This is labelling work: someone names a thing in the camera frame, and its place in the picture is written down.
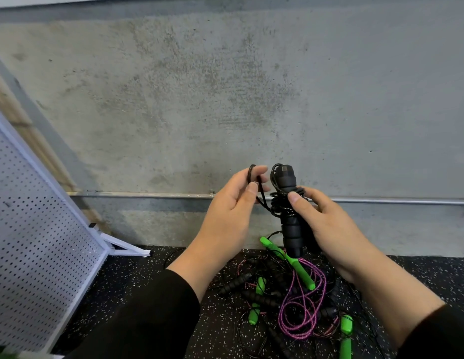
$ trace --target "person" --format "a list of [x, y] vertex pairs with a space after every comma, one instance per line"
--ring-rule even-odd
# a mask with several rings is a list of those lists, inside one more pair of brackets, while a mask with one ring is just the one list
[[[252, 181], [266, 182], [266, 166]], [[141, 294], [94, 329], [68, 359], [182, 358], [199, 320], [209, 283], [243, 247], [258, 186], [248, 169], [236, 173], [212, 200], [187, 249]], [[342, 277], [355, 284], [381, 320], [397, 358], [464, 358], [464, 315], [371, 244], [348, 214], [319, 190], [288, 195]]]

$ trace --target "concrete wall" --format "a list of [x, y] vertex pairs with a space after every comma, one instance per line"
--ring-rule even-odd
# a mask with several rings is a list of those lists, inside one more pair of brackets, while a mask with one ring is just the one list
[[[464, 198], [464, 0], [128, 0], [0, 12], [0, 75], [76, 190], [204, 193], [290, 163], [330, 195]], [[207, 202], [84, 199], [133, 243]], [[464, 256], [464, 208], [346, 205], [387, 253]], [[254, 214], [253, 237], [277, 219]]]

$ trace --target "fingernail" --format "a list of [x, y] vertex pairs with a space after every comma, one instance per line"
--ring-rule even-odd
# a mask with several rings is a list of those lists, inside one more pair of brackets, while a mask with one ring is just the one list
[[251, 183], [249, 183], [249, 185], [247, 185], [247, 191], [257, 194], [257, 192], [259, 191], [259, 185], [252, 181]]
[[290, 204], [294, 204], [299, 199], [300, 199], [299, 194], [295, 193], [294, 191], [289, 192], [289, 202], [290, 202]]

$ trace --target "black sleeve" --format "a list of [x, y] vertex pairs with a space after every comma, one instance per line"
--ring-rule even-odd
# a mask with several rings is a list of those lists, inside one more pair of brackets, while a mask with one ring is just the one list
[[464, 358], [464, 314], [445, 305], [411, 332], [396, 359]]
[[166, 269], [66, 358], [183, 358], [199, 311], [193, 289]]

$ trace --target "metal pipe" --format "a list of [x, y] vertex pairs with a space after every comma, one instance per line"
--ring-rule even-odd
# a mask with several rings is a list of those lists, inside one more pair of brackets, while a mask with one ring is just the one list
[[[110, 192], [110, 191], [68, 191], [70, 197], [81, 198], [134, 198], [134, 199], [212, 199], [215, 194], [187, 193], [145, 193], [145, 192]], [[330, 197], [337, 203], [361, 204], [413, 204], [413, 205], [456, 205], [464, 206], [464, 199], [432, 199], [432, 198], [382, 198], [382, 197]]]

